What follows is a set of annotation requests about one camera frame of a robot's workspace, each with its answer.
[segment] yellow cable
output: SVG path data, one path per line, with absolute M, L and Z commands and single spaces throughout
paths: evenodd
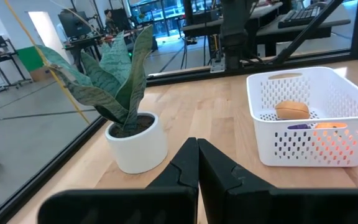
M 218 41 L 216 40 L 216 34 L 214 34 L 214 39 L 215 39 L 215 49 L 218 50 Z
M 15 19 L 18 21 L 18 23 L 20 24 L 20 26 L 22 27 L 22 29 L 24 30 L 24 32 L 27 34 L 27 36 L 29 37 L 30 41 L 32 42 L 32 44 L 34 45 L 35 49 L 37 49 L 38 54 L 41 56 L 42 61 L 44 62 L 44 64 L 46 66 L 50 66 L 48 63 L 48 60 L 45 58 L 44 54 L 41 52 L 41 50 L 37 47 L 37 45 L 35 44 L 34 39 L 31 37 L 29 31 L 24 27 L 22 21 L 18 18 L 18 16 L 16 15 L 16 13 L 13 11 L 12 6 L 8 3 L 8 0 L 5 0 L 5 4 L 6 6 L 9 8 L 9 10 L 11 11 L 11 13 L 13 14 L 13 16 L 15 17 Z M 67 98 L 70 100 L 70 102 L 73 104 L 74 108 L 77 110 L 77 112 L 82 116 L 82 118 L 84 118 L 85 122 L 87 122 L 88 124 L 90 124 L 90 122 L 88 121 L 88 119 L 85 117 L 85 115 L 82 113 L 82 111 L 79 109 L 79 107 L 77 106 L 77 104 L 74 102 L 73 98 L 70 95 L 70 92 L 63 87 L 63 83 L 59 80 L 59 78 L 56 76 L 55 72 L 53 70 L 50 71 L 50 73 L 52 74 L 52 76 L 54 77 L 54 79 L 56 80 L 56 82 L 59 84 L 59 87 L 63 90 L 64 94 L 67 96 Z

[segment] white plastic basket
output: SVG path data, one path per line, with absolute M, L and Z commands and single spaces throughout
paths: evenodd
M 358 166 L 358 87 L 326 67 L 260 73 L 247 78 L 260 160 L 268 166 Z M 306 103 L 310 119 L 277 120 L 284 100 Z M 318 123 L 345 128 L 315 129 Z M 311 129 L 289 129 L 307 124 Z

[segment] cable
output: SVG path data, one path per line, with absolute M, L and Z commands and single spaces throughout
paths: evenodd
M 212 53 L 211 55 L 211 58 L 209 59 L 207 65 L 209 65 L 210 63 L 212 63 L 212 59 L 215 57 L 216 53 L 218 52 L 219 50 L 215 50 L 215 52 Z
M 206 40 L 206 35 L 204 36 L 204 66 L 205 66 L 205 40 Z
M 186 47 L 186 62 L 185 62 L 185 68 L 187 68 L 187 47 Z
M 206 0 L 204 0 L 204 16 L 206 14 Z M 207 28 L 206 28 L 206 20 L 205 20 L 205 23 L 204 23 L 204 31 L 205 33 L 207 33 Z M 206 41 L 206 35 L 204 36 L 204 66 L 205 66 L 205 41 Z
M 252 58 L 258 60 L 258 62 L 260 62 L 260 63 L 264 63 L 264 61 L 263 61 L 260 57 L 256 56 L 256 54 L 252 53 L 247 47 L 244 47 L 244 48 L 245 48 L 245 50 L 247 51 L 247 53 L 248 53 L 250 56 L 252 56 Z
M 29 31 L 24 27 L 23 22 L 19 19 L 19 17 L 17 16 L 17 14 L 14 12 L 12 6 L 9 4 L 8 0 L 5 0 L 5 4 L 6 6 L 9 8 L 9 10 L 11 11 L 12 15 L 15 17 L 16 21 L 20 24 L 20 26 L 22 27 L 23 31 L 27 34 L 27 36 L 29 37 L 32 45 L 35 47 L 35 49 L 37 50 L 38 54 L 40 55 L 42 61 L 44 62 L 44 65 L 46 66 L 50 66 L 48 60 L 45 58 L 45 55 L 42 53 L 42 51 L 37 47 L 37 44 L 35 43 L 34 39 L 31 37 Z M 75 110 L 78 112 L 78 114 L 81 115 L 81 117 L 85 120 L 86 123 L 91 124 L 90 121 L 86 118 L 86 116 L 84 115 L 84 113 L 82 113 L 82 111 L 79 109 L 79 107 L 77 106 L 77 104 L 74 102 L 73 98 L 70 95 L 70 92 L 63 87 L 63 83 L 62 81 L 60 81 L 60 79 L 57 77 L 56 73 L 51 70 L 50 73 L 52 74 L 53 78 L 56 80 L 56 82 L 59 84 L 59 87 L 63 90 L 64 94 L 66 95 L 66 97 L 70 100 L 70 102 L 72 103 L 72 105 L 74 106 Z

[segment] wooden table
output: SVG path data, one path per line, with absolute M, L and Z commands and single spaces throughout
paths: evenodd
M 358 61 L 336 63 L 331 67 L 358 85 Z M 140 108 L 157 113 L 167 133 L 169 153 L 162 164 L 139 175 L 121 172 L 104 138 L 107 123 L 9 223 L 36 223 L 42 202 L 62 190 L 144 188 L 161 173 L 190 136 L 209 140 L 231 159 L 277 187 L 358 187 L 358 167 L 263 165 L 258 157 L 244 75 L 150 87 L 146 89 Z M 198 223 L 207 223 L 202 202 L 198 219 Z

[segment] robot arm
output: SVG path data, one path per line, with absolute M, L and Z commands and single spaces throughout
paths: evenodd
M 244 26 L 250 18 L 252 5 L 258 0 L 222 0 L 221 2 L 223 7 L 221 35 L 226 69 L 238 70 L 242 67 L 241 52 L 248 36 Z

